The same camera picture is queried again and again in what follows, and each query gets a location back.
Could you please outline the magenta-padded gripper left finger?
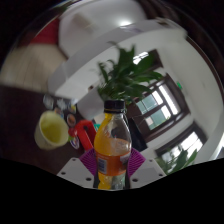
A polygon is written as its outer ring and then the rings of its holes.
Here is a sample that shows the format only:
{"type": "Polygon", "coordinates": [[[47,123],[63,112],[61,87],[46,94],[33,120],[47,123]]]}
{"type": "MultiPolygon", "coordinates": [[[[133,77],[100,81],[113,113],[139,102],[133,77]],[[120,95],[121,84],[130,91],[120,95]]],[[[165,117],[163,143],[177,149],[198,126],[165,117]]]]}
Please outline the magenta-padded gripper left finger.
{"type": "Polygon", "coordinates": [[[97,175],[97,162],[93,149],[79,158],[72,157],[58,172],[58,176],[84,188],[93,188],[97,175]]]}

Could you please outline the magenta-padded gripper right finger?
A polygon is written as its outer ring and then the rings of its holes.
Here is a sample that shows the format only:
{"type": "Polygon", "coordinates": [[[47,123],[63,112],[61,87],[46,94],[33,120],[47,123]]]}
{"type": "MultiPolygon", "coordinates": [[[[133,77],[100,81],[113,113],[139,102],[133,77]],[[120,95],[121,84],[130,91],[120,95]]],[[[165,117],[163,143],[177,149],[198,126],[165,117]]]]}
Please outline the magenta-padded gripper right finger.
{"type": "Polygon", "coordinates": [[[154,159],[145,158],[135,149],[131,151],[127,175],[131,189],[143,187],[166,176],[154,159]]]}

